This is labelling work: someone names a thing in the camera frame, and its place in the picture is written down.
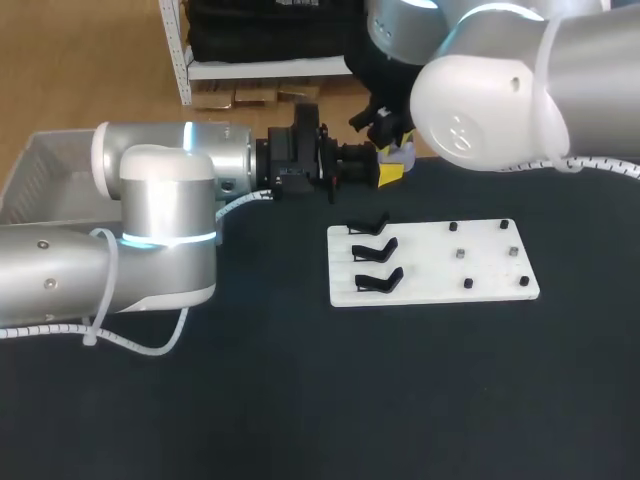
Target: cable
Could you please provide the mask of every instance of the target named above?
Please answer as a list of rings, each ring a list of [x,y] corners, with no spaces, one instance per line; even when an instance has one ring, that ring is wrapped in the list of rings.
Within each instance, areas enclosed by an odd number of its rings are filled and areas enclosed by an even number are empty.
[[[617,160],[615,158],[573,157],[563,159],[562,163],[569,171],[575,171],[575,169],[581,168],[593,168],[596,170],[604,170],[607,172],[618,173],[620,175],[626,175],[627,177],[631,177],[635,180],[640,180],[640,165],[626,162],[624,160]],[[555,167],[556,165],[551,160],[544,160],[540,162],[529,162],[522,165],[516,165],[515,167],[500,170],[500,172],[525,172],[528,170],[540,170],[542,168]]]
[[[171,351],[171,349],[178,342],[180,334],[182,333],[182,329],[184,328],[184,324],[187,320],[188,312],[188,308],[183,308],[180,311],[178,324],[176,325],[171,338],[164,346],[159,348],[144,347],[102,328],[96,330],[95,334],[99,338],[115,343],[116,345],[126,348],[127,350],[131,350],[132,352],[139,353],[141,355],[147,355],[150,357],[159,357]],[[0,329],[0,340],[5,340],[8,338],[35,337],[38,335],[55,335],[67,333],[89,335],[91,334],[91,327],[88,327],[86,325],[78,325],[75,323],[61,323],[53,325],[38,325],[35,327],[2,328]]]
[[[233,202],[229,203],[227,206],[219,210],[216,213],[216,221],[219,221],[229,212],[246,203],[257,200],[272,199],[273,195],[271,194],[271,190],[261,190],[258,192],[250,193],[248,195],[244,195],[243,197],[234,200]],[[96,228],[89,235],[98,237],[98,235],[100,235],[101,233],[106,237],[109,246],[109,270],[107,273],[104,295],[102,296],[102,299],[100,301],[98,313],[96,314],[93,325],[90,324],[88,317],[84,317],[82,319],[82,321],[85,323],[84,325],[78,325],[75,323],[61,323],[52,325],[36,325],[32,327],[0,328],[0,340],[6,340],[9,338],[35,337],[38,335],[76,334],[84,335],[83,343],[88,346],[95,345],[97,343],[97,339],[102,338],[109,342],[115,343],[122,348],[131,350],[132,352],[150,357],[159,357],[161,355],[165,355],[166,353],[170,352],[171,349],[173,349],[173,347],[178,342],[178,339],[182,334],[184,324],[187,321],[187,314],[189,313],[188,308],[183,308],[180,311],[180,317],[178,318],[178,323],[176,324],[176,328],[173,331],[171,338],[164,346],[158,348],[145,347],[138,343],[132,342],[131,340],[128,340],[120,335],[110,332],[109,330],[100,328],[107,314],[107,311],[109,310],[109,305],[113,298],[115,284],[118,277],[118,245],[113,233],[107,229]]]
[[[560,30],[561,24],[561,16],[549,21],[538,48],[533,77],[533,125],[538,141],[542,146],[542,153],[546,158],[551,160],[553,166],[564,173],[577,173],[580,171],[580,168],[571,170],[562,161],[558,153],[560,140],[556,134],[556,129],[554,129],[551,124],[552,122],[550,122],[550,118],[552,118],[551,99],[547,94],[549,60],[551,58],[553,43]]]
[[[93,346],[98,343],[97,331],[102,326],[104,317],[107,316],[107,311],[109,310],[109,305],[111,305],[111,299],[113,299],[113,292],[116,289],[116,280],[118,278],[118,242],[111,230],[107,230],[105,228],[96,228],[92,230],[89,235],[97,238],[101,233],[107,237],[107,244],[109,246],[109,270],[107,272],[107,284],[93,324],[91,324],[89,317],[82,319],[82,322],[89,326],[89,333],[82,339],[82,343],[87,346]]]
[[[235,199],[233,202],[227,204],[216,212],[216,221],[220,221],[220,219],[227,215],[231,210],[235,210],[241,205],[260,200],[273,200],[271,190],[260,190]]]

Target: metal shelf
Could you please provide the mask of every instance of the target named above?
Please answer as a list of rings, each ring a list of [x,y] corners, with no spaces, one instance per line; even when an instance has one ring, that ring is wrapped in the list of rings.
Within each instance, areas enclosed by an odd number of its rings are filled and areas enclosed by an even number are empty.
[[[313,77],[349,75],[342,57],[257,63],[200,63],[193,60],[191,47],[182,49],[179,0],[159,0],[162,21],[183,105],[191,105],[191,81],[235,78]]]

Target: black backpack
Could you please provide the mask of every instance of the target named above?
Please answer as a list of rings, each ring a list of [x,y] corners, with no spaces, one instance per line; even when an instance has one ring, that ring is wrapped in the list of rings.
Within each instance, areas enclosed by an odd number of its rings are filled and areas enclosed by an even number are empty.
[[[189,0],[195,60],[244,63],[343,55],[364,0]]]

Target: white pegboard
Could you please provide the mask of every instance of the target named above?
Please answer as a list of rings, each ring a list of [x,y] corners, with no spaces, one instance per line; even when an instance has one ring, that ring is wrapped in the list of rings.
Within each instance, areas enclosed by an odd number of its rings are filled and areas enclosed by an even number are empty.
[[[346,226],[327,231],[329,289],[334,307],[533,300],[540,287],[518,228],[508,220],[389,224],[379,236],[350,235]],[[398,247],[386,263],[356,262],[354,245],[381,250],[392,238]],[[404,278],[390,294],[358,292],[356,275],[387,279],[398,267]],[[522,277],[529,283],[521,285]],[[472,279],[473,287],[465,288]]]

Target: dark tabletop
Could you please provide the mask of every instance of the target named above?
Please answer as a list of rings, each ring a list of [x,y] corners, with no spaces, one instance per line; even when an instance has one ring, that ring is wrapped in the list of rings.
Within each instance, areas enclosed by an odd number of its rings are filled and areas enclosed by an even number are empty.
[[[330,307],[327,227],[385,210],[513,218],[540,299]],[[640,182],[427,162],[336,206],[238,209],[218,258],[166,357],[0,343],[0,478],[640,478]],[[160,345],[177,317],[106,326]]]

